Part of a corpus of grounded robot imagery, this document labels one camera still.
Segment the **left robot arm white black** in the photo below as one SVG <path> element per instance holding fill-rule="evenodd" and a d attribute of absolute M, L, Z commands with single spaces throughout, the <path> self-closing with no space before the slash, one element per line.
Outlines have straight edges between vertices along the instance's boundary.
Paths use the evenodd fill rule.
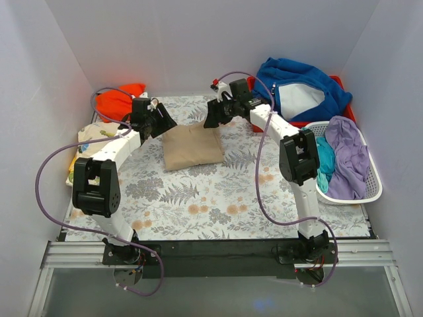
<path fill-rule="evenodd" d="M 150 137 L 156 138 L 177 126 L 164 105 L 156 98 L 134 98 L 132 111 L 101 150 L 89 158 L 78 158 L 73 170 L 73 206 L 92 217 L 101 231 L 103 242 L 126 264 L 141 256 L 135 230 L 118 210 L 121 193 L 118 169 Z"/>

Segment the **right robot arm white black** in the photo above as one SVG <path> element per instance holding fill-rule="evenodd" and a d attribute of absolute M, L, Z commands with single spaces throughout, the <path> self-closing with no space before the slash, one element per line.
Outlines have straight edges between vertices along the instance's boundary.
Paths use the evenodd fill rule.
<path fill-rule="evenodd" d="M 279 169 L 291 186 L 298 219 L 299 241 L 293 249 L 295 259 L 317 261 L 328 248 L 329 237 L 320 221 L 317 199 L 319 156 L 315 136 L 300 130 L 275 113 L 269 104 L 252 95 L 246 79 L 226 84 L 214 80 L 211 89 L 217 97 L 208 102 L 204 128 L 217 128 L 239 116 L 259 127 L 279 146 Z"/>

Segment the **beige t shirt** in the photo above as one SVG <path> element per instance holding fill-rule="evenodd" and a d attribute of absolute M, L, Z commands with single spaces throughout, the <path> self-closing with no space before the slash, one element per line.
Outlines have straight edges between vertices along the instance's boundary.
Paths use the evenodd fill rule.
<path fill-rule="evenodd" d="M 220 130 L 204 128 L 204 121 L 168 130 L 162 144 L 166 171 L 224 161 Z"/>

